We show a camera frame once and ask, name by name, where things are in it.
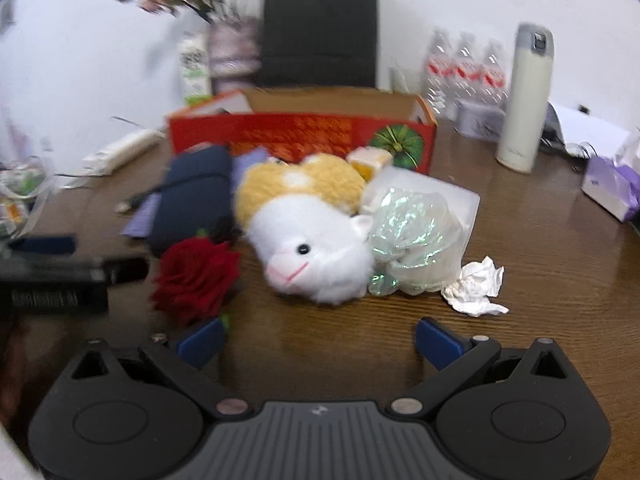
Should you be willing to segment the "purple knit cloth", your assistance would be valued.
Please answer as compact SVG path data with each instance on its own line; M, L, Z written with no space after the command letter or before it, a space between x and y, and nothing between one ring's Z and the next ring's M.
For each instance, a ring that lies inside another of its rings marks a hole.
M231 194L238 189L245 171L260 162L266 162L270 155L265 148L255 148L246 154L235 156L232 164ZM128 202L118 205L118 212L133 212L134 216L122 229L123 236L134 240L147 238L152 231L157 207L160 204L160 187L131 197Z

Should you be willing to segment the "red rose flower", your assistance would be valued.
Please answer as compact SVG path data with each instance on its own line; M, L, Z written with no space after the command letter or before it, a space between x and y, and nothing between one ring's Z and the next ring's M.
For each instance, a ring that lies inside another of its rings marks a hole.
M160 258L151 300L177 327L216 318L240 277L241 255L228 242L194 236L171 246Z

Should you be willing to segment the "white tissue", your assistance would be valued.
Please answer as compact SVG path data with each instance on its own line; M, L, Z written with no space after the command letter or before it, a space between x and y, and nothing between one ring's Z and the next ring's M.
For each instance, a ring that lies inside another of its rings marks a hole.
M458 278L444 287L440 294L455 311L480 318L483 315L504 315L510 310L495 304L503 283L504 267L496 266L494 260L485 257L482 261L466 264Z

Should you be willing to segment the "navy blue pouch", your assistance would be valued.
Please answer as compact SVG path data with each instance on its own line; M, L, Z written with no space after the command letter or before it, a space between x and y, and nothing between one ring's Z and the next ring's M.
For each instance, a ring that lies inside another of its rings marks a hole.
M231 176L232 157L223 145L176 156L160 186L160 203L146 238L154 257L201 232L216 243L232 239Z

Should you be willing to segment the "white translucent plastic box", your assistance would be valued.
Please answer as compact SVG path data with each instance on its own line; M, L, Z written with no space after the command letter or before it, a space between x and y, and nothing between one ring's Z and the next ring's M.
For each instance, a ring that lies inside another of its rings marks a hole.
M417 193L440 194L462 226L463 250L466 250L472 236L478 208L480 208L478 194L426 174L397 167L385 167L364 189L360 200L360 214L374 214L381 205L382 198L391 188L401 188Z

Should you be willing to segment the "white orange hamster plush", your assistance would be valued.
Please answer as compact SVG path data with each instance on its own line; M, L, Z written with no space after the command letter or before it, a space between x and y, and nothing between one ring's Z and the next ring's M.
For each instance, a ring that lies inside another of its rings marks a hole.
M373 219L358 212L365 188L353 166L330 154L245 170L235 220L276 292L331 306L367 293L374 262Z

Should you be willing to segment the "cream power adapter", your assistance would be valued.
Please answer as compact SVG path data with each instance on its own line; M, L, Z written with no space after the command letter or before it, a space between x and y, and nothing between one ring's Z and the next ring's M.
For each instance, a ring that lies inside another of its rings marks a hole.
M394 156L389 151L375 146L360 146L346 156L346 162L363 180L370 182L385 167L393 165Z

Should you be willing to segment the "iridescent ball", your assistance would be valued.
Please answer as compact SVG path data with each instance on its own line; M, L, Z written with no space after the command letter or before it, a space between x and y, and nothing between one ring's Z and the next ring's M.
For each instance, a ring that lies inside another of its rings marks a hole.
M368 291L378 297L439 292L458 277L464 242L463 226L442 194L390 188L373 215Z

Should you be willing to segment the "red cardboard box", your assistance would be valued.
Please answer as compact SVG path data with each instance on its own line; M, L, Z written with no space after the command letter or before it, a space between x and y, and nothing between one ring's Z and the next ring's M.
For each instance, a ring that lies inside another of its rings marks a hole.
M266 148L285 162L314 153L346 157L360 146L384 148L394 165L430 170L437 122L420 96L371 88L250 88L177 110L167 116L172 148L202 143L228 146L233 155Z

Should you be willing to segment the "white thermos bottle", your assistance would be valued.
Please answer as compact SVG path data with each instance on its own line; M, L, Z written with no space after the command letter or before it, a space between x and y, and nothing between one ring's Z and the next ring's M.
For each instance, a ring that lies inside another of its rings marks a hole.
M530 174L536 162L553 64L554 40L550 30L533 23L519 24L496 159L520 174Z

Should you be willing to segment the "green white milk carton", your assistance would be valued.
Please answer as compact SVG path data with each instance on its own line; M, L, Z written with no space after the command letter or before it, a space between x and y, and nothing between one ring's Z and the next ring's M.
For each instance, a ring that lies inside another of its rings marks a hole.
M209 75L207 42L204 34L187 34L178 44L178 61L186 105L204 102L213 96Z

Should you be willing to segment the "water bottle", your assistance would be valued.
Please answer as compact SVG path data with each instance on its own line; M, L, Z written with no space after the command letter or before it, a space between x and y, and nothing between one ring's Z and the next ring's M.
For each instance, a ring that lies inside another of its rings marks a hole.
M451 60L450 89L456 102L475 101L480 66L474 58L475 36L462 32Z
M447 113L450 73L449 35L445 29L435 28L424 63L423 95L440 116Z
M491 39L480 63L480 100L490 106L502 107L506 98L506 72L503 68L503 47Z

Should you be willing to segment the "water bottle right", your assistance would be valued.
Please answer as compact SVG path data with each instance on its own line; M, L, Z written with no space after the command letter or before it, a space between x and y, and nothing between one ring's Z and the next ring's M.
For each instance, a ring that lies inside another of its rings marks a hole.
M490 106L502 107L506 98L506 72L503 68L503 47L491 39L480 63L480 100Z

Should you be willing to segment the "water bottle middle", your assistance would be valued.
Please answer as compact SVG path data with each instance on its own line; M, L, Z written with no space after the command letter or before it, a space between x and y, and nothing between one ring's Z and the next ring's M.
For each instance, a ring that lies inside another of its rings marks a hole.
M456 102L475 101L480 66L474 58L475 36L462 32L451 60L450 89Z

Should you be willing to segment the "black paper bag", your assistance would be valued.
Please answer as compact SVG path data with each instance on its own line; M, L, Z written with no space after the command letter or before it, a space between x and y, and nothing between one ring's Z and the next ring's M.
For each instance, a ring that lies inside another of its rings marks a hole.
M378 0L264 0L262 87L373 88Z

